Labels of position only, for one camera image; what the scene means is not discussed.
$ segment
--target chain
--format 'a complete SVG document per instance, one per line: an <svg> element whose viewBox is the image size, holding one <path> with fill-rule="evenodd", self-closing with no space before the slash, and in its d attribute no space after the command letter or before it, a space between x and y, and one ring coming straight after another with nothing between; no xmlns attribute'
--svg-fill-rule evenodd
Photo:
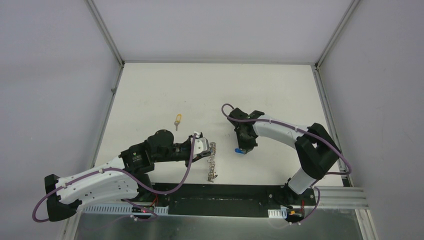
<svg viewBox="0 0 424 240"><path fill-rule="evenodd" d="M218 177L218 175L215 175L215 153L217 152L217 144L215 142L211 142L209 144L210 148L210 156L207 160L207 163L209 164L209 173L207 174L207 181L213 183L212 179L215 179Z"/></svg>

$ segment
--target robotic arm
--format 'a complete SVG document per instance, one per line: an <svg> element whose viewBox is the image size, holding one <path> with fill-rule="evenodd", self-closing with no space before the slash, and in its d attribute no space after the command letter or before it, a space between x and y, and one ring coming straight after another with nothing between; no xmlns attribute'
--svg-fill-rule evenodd
<svg viewBox="0 0 424 240"><path fill-rule="evenodd" d="M303 130L319 136L329 142L336 150L339 150L321 124L314 123L312 126L296 126L295 129L292 129L271 123L271 120L274 120L275 122L294 126L283 121L276 121L276 119L261 111L255 110L251 114L247 114L239 108L231 111L228 120L235 127L234 131L238 142L238 148L235 149L237 153L247 154L252 151L254 147L258 146L256 143L257 137L277 140L297 151L301 168L292 178L288 179L288 182L282 188L282 199L280 202L285 206L293 205L299 196L313 183L322 179L339 159L339 156L326 144L299 132L299 130Z"/></svg>
<svg viewBox="0 0 424 240"><path fill-rule="evenodd" d="M192 162L211 155L208 140L202 133L196 134ZM44 178L46 194L62 186L47 198L48 220L61 221L73 216L77 211L96 203L118 199L133 199L146 194L147 190L139 186L128 175L118 171L107 171L85 177L72 185L66 186L72 180L89 173L102 171L107 168L122 169L143 184L152 187L146 174L155 169L155 163L185 161L188 166L192 148L190 135L183 143L174 143L174 135L167 130L159 130L142 143L130 146L111 161L91 168L87 171L67 177L54 174Z"/></svg>

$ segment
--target white wall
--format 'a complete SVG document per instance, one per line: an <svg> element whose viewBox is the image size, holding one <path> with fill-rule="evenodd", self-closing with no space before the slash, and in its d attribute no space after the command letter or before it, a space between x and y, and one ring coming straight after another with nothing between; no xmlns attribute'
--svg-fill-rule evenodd
<svg viewBox="0 0 424 240"><path fill-rule="evenodd" d="M364 0L321 72L380 239L424 235L424 1Z"/></svg>
<svg viewBox="0 0 424 240"><path fill-rule="evenodd" d="M315 63L351 0L95 0L126 61Z"/></svg>
<svg viewBox="0 0 424 240"><path fill-rule="evenodd" d="M1 239L55 239L32 210L93 157L118 64L83 0L1 1L0 43Z"/></svg>

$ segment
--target blue object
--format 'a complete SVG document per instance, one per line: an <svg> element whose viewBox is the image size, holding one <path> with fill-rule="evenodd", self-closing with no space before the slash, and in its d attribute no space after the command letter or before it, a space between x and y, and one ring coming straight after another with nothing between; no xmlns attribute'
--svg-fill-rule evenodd
<svg viewBox="0 0 424 240"><path fill-rule="evenodd" d="M245 154L242 150L240 150L240 148L236 148L234 151L238 154Z"/></svg>

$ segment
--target white tabletop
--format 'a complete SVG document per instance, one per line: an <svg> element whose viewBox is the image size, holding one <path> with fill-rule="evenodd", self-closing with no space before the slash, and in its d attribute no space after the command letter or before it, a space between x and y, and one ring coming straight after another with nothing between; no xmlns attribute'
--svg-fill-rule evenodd
<svg viewBox="0 0 424 240"><path fill-rule="evenodd" d="M106 125L96 166L157 130L167 129L182 143L194 131L216 142L215 171L208 182L209 164L203 158L191 167L186 183L282 185L300 168L296 151L265 137L246 155L238 147L234 127L221 114L230 103L250 114L265 112L296 125L320 123L327 127L311 67L308 65L127 63ZM178 131L174 121L182 114ZM179 183L183 162L155 164L149 172L155 183ZM338 172L335 164L331 171ZM342 186L329 175L318 186Z"/></svg>

